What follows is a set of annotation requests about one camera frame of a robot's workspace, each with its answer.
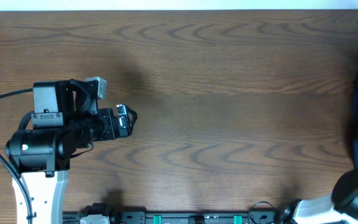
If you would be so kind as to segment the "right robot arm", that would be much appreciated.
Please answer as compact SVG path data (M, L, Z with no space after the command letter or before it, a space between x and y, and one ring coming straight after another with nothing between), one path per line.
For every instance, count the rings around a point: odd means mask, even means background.
M331 194L289 204L278 223L358 224L358 168L342 175Z

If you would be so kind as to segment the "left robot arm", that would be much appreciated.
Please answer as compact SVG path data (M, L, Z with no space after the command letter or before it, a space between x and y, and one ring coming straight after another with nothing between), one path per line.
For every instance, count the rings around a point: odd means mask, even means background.
M127 105L98 107L106 96L106 81L37 82L32 88L34 110L22 119L6 144L9 161L19 174L29 199L33 223L62 223L63 202L71 159L77 149L132 134L137 113Z

